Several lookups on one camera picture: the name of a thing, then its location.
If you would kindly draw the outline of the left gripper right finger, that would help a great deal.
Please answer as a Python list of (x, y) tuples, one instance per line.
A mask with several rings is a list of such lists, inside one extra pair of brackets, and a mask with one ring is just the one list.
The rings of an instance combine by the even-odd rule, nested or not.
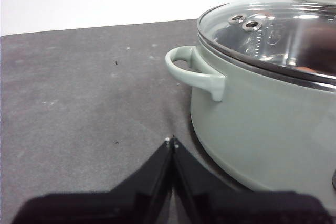
[(175, 190), (191, 223), (333, 223), (315, 197), (294, 191), (235, 191), (172, 138)]

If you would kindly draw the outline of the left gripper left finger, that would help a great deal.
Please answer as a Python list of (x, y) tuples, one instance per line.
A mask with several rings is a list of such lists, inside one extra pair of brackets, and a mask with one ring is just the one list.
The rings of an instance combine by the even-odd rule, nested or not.
[(32, 198), (21, 206), (13, 223), (156, 223), (171, 195), (172, 156), (173, 142), (165, 140), (114, 189)]

